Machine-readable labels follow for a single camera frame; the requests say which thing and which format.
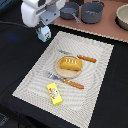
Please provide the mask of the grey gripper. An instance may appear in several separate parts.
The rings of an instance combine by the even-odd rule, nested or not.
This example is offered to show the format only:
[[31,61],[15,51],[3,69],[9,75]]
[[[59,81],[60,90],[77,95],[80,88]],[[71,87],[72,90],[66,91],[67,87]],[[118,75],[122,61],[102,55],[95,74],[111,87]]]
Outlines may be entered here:
[[60,9],[64,7],[66,0],[38,0],[36,16],[37,25],[47,26],[60,16]]

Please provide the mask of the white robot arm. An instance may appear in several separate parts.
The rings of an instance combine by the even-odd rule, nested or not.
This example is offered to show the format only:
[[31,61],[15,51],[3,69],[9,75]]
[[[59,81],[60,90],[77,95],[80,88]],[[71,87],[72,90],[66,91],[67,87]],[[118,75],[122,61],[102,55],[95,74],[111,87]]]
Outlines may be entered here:
[[23,0],[23,23],[28,27],[35,27],[39,22],[48,25],[60,16],[60,9],[65,2],[66,0]]

